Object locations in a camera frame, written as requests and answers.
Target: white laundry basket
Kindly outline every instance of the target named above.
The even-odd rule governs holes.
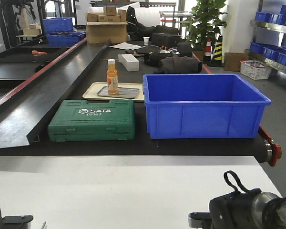
[[[252,60],[240,62],[240,73],[253,80],[268,79],[270,72],[271,67],[268,67],[259,61]]]

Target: beige tray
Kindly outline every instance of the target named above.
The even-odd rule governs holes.
[[[98,96],[97,93],[105,86],[107,86],[106,82],[95,82],[95,83],[91,84],[91,86],[82,95],[82,97],[84,99],[87,99],[87,100],[124,99],[124,98]],[[138,95],[133,100],[137,101],[137,102],[144,102],[143,88],[142,88],[141,83],[119,83],[119,87],[138,88],[140,91],[139,91]]]

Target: potted plant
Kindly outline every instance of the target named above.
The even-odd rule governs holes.
[[[192,7],[190,13],[192,18],[188,18],[182,26],[189,32],[187,40],[191,41],[194,50],[203,50],[207,44],[207,38],[212,40],[212,46],[215,47],[216,35],[220,33],[220,26],[226,26],[226,22],[220,19],[220,16],[227,14],[221,12],[226,0],[197,0],[197,5]]]

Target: gray floor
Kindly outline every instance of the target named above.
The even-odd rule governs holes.
[[[213,73],[224,73],[222,68],[208,68]],[[272,136],[276,143],[281,145],[283,156],[275,167],[269,166],[268,163],[261,163],[261,166],[282,196],[286,196],[286,75],[283,73],[277,74],[273,70],[268,80],[255,81],[246,76],[243,76],[243,78],[272,101],[271,105],[265,109],[261,126]]]

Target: white paper cup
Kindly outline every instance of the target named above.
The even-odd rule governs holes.
[[[149,37],[143,37],[143,39],[144,39],[144,45],[148,45]]]

